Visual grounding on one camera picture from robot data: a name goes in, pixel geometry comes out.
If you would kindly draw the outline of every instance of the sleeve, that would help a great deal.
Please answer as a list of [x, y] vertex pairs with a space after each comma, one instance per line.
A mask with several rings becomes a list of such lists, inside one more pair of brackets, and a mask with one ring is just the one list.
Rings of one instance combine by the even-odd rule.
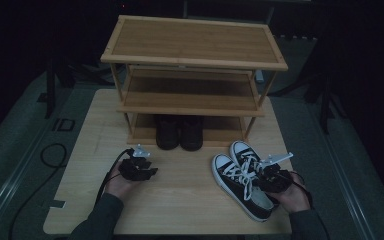
[[117, 197], [104, 193], [87, 220], [80, 223], [71, 233], [69, 240], [109, 240], [120, 218], [124, 204]]
[[327, 240], [325, 225], [315, 210], [306, 210], [289, 215], [292, 228], [292, 240]]

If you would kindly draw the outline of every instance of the person's left hand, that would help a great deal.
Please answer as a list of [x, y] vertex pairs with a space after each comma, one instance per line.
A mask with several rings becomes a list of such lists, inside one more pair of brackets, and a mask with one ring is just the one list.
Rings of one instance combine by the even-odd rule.
[[110, 178], [116, 175], [119, 176], [114, 177], [105, 185], [104, 192], [114, 195], [121, 201], [124, 201], [128, 196], [129, 192], [134, 189], [137, 185], [139, 185], [142, 181], [130, 181], [121, 176], [120, 172], [118, 171], [118, 167], [120, 166], [121, 162], [122, 161], [118, 161], [118, 163], [115, 165], [113, 171], [110, 174]]

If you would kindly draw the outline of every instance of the shoe rack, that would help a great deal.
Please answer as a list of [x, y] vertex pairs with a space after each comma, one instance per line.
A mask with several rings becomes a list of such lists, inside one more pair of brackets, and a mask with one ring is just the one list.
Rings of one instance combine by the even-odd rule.
[[[101, 57], [110, 63], [129, 144], [156, 144], [153, 114], [204, 116], [204, 147], [245, 140], [277, 71], [287, 65], [262, 24], [120, 16]], [[116, 64], [126, 65], [126, 79]], [[261, 94], [256, 70], [275, 73]]]

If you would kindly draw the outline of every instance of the black sneaker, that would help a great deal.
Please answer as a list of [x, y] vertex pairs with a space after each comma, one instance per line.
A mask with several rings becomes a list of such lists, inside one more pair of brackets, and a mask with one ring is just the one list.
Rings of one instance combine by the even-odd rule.
[[[254, 149], [252, 149], [252, 147], [243, 141], [235, 141], [232, 143], [232, 145], [230, 145], [230, 156], [232, 157], [233, 162], [235, 162], [238, 166], [243, 167], [246, 165], [249, 173], [254, 172], [257, 175], [261, 170], [258, 166], [258, 163], [262, 159], [254, 151]], [[257, 180], [255, 180], [254, 184], [255, 186], [258, 186]], [[279, 201], [277, 201], [277, 199], [268, 195], [266, 195], [266, 198], [273, 203], [272, 208], [279, 205]]]
[[179, 145], [177, 132], [178, 118], [175, 115], [154, 115], [157, 129], [157, 146], [163, 150], [171, 150]]
[[254, 173], [248, 173], [246, 167], [239, 168], [224, 154], [214, 157], [211, 168], [216, 182], [253, 220], [264, 222], [270, 217], [273, 203], [258, 187], [252, 186], [256, 178]]
[[180, 129], [180, 146], [187, 151], [197, 151], [203, 144], [202, 116], [183, 116]]

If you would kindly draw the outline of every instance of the dark shoe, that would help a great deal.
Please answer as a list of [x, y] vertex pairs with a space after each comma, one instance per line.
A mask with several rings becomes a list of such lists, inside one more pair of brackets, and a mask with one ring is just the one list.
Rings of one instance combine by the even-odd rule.
[[245, 210], [255, 221], [266, 221], [272, 212], [273, 203], [259, 187], [253, 187], [255, 174], [247, 174], [224, 154], [216, 155], [212, 162], [216, 182]]
[[[260, 171], [258, 163], [261, 161], [260, 156], [250, 147], [247, 143], [243, 141], [236, 141], [232, 143], [230, 146], [230, 156], [232, 157], [232, 161], [235, 162], [241, 169], [247, 169], [247, 172], [249, 174], [258, 174], [258, 171]], [[255, 186], [258, 186], [258, 181], [255, 180]], [[262, 194], [264, 194], [263, 198], [265, 198], [267, 202], [271, 202], [271, 206], [267, 205], [267, 208], [273, 208], [277, 207], [279, 205], [279, 202], [267, 196], [263, 191], [261, 191]]]
[[197, 151], [203, 143], [202, 116], [183, 116], [180, 130], [180, 146], [187, 151]]
[[163, 150], [171, 150], [179, 145], [177, 132], [178, 117], [174, 115], [154, 115], [157, 129], [157, 146]]

